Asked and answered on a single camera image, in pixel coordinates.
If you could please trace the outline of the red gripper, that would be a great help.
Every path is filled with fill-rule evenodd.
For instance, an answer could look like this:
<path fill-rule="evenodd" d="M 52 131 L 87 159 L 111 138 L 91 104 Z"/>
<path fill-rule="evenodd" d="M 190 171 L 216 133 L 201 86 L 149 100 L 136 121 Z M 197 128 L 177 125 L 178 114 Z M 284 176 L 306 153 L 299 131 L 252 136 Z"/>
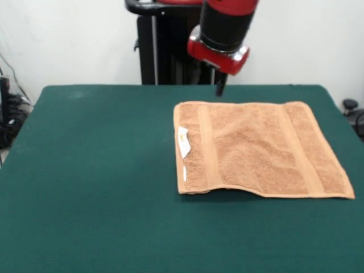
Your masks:
<path fill-rule="evenodd" d="M 198 61 L 212 65 L 219 71 L 215 72 L 216 96 L 221 97 L 228 79 L 228 75 L 238 74 L 247 61 L 250 48 L 242 45 L 233 53 L 214 51 L 201 40 L 200 25 L 193 28 L 187 43 L 188 53 Z"/>

